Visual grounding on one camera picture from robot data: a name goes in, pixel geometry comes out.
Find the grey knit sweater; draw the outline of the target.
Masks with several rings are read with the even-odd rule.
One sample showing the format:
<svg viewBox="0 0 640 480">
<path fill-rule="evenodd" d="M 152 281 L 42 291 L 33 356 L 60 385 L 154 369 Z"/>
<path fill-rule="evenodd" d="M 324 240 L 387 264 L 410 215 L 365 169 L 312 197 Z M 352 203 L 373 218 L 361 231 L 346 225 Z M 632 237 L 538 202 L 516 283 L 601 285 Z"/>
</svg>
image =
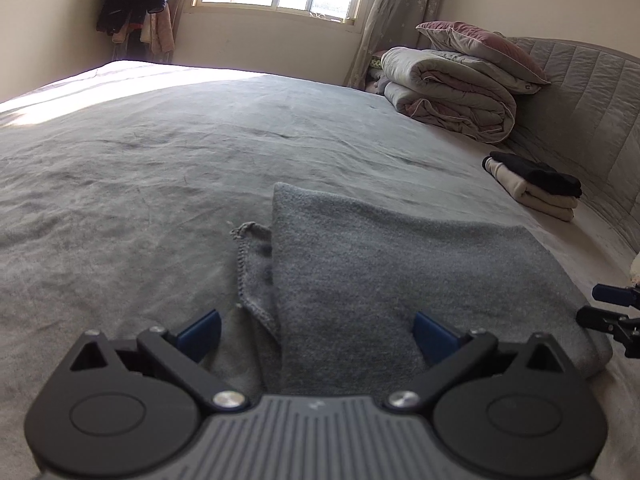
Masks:
<svg viewBox="0 0 640 480">
<path fill-rule="evenodd" d="M 585 296 L 521 226 L 432 220 L 279 183 L 270 226 L 234 231 L 266 389 L 385 396 L 430 366 L 418 313 L 507 342 L 555 336 L 584 376 L 612 356 L 578 326 Z"/>
</svg>

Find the hanging clothes in corner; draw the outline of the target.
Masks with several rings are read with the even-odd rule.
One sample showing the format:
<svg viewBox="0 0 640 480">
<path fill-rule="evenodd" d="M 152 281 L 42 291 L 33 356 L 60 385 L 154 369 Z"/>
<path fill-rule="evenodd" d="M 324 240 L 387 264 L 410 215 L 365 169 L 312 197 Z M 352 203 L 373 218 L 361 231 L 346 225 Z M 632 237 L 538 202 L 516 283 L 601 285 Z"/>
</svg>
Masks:
<svg viewBox="0 0 640 480">
<path fill-rule="evenodd" d="M 101 0 L 96 30 L 111 38 L 114 61 L 168 63 L 184 0 Z"/>
</svg>

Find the white plush toy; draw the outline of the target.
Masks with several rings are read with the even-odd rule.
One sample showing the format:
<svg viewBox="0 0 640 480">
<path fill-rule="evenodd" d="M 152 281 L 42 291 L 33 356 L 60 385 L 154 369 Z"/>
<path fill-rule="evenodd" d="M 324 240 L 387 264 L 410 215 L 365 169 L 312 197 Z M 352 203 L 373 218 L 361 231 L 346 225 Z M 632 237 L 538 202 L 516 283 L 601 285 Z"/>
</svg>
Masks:
<svg viewBox="0 0 640 480">
<path fill-rule="evenodd" d="M 632 286 L 638 286 L 640 284 L 640 254 L 637 254 L 632 260 L 629 269 L 629 281 Z"/>
</svg>

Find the folded cream garment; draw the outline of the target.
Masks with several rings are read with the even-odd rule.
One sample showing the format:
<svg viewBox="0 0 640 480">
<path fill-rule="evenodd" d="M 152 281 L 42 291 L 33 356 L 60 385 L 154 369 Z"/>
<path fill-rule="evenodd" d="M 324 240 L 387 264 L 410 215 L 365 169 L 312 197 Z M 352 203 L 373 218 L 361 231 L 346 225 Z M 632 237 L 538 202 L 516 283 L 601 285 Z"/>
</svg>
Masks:
<svg viewBox="0 0 640 480">
<path fill-rule="evenodd" d="M 529 183 L 511 171 L 503 162 L 497 162 L 490 156 L 483 160 L 482 166 L 521 205 L 564 222 L 571 222 L 574 219 L 575 209 L 578 207 L 577 198 L 552 195 Z"/>
</svg>

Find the folded black garment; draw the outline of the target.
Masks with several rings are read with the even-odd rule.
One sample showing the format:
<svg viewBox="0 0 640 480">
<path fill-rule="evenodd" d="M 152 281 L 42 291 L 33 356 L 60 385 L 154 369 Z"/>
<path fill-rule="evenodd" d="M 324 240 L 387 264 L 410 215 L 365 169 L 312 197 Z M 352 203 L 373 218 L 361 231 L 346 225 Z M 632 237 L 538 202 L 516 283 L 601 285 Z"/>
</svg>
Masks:
<svg viewBox="0 0 640 480">
<path fill-rule="evenodd" d="M 533 162 L 518 155 L 493 151 L 483 160 L 483 166 L 486 166 L 490 160 L 498 162 L 512 174 L 516 174 L 527 183 L 551 195 L 574 198 L 582 196 L 582 182 L 570 174 L 555 170 L 544 162 Z"/>
</svg>

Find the grey quilted headboard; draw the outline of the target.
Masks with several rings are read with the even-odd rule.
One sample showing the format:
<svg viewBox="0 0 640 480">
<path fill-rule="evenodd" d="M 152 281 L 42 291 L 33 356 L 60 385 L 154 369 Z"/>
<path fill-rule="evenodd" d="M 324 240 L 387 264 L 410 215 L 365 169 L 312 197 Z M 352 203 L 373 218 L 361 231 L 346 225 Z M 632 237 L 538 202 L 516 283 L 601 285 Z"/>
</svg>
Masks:
<svg viewBox="0 0 640 480">
<path fill-rule="evenodd" d="M 639 249 L 639 59 L 584 42 L 513 37 L 550 84 L 516 99 L 503 145 L 582 181 L 582 200 Z"/>
</svg>

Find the grey bed blanket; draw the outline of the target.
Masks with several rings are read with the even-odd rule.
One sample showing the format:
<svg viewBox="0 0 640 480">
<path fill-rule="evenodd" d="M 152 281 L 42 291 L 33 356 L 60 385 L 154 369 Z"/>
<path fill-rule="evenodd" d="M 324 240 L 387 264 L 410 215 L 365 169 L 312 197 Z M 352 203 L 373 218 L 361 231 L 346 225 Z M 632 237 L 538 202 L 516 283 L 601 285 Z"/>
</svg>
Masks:
<svg viewBox="0 0 640 480">
<path fill-rule="evenodd" d="M 236 294 L 232 230 L 267 223 L 286 182 L 405 214 L 520 224 L 589 292 L 624 284 L 634 251 L 580 206 L 573 222 L 514 203 L 488 148 L 330 84 L 116 62 L 1 107 L 1 474 L 38 474 L 24 417 L 89 328 L 127 339 L 217 309 L 209 367 L 260 391 Z"/>
</svg>

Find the folded white pink duvet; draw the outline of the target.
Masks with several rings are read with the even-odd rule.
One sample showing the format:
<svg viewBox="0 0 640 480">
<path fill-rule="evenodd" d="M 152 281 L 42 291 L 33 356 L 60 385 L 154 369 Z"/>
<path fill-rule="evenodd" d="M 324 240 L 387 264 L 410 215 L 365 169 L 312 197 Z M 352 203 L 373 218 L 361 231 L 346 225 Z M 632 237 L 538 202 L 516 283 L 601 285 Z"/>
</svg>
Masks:
<svg viewBox="0 0 640 480">
<path fill-rule="evenodd" d="M 516 104 L 503 70 L 456 52 L 394 47 L 381 56 L 382 95 L 400 114 L 486 144 L 506 139 Z"/>
</svg>

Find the pink grey pillow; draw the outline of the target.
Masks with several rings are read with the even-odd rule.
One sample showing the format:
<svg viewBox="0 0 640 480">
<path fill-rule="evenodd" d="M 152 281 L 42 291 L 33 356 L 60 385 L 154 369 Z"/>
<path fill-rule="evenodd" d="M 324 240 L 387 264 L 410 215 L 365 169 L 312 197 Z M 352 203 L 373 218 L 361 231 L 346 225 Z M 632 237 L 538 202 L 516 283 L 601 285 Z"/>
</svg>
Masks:
<svg viewBox="0 0 640 480">
<path fill-rule="evenodd" d="M 523 49 L 496 32 L 463 22 L 416 25 L 427 50 L 488 76 L 514 94 L 531 96 L 548 86 L 548 76 Z"/>
</svg>

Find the grey patterned curtain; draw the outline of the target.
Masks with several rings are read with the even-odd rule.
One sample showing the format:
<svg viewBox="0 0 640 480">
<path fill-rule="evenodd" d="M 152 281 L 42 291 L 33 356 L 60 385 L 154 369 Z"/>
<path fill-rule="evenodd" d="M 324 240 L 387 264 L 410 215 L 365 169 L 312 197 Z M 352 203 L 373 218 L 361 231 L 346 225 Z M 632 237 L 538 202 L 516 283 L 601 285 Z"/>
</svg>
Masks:
<svg viewBox="0 0 640 480">
<path fill-rule="evenodd" d="M 373 0 L 364 14 L 358 47 L 344 85 L 363 89 L 375 52 L 396 46 L 417 48 L 416 26 L 438 18 L 442 0 Z"/>
</svg>

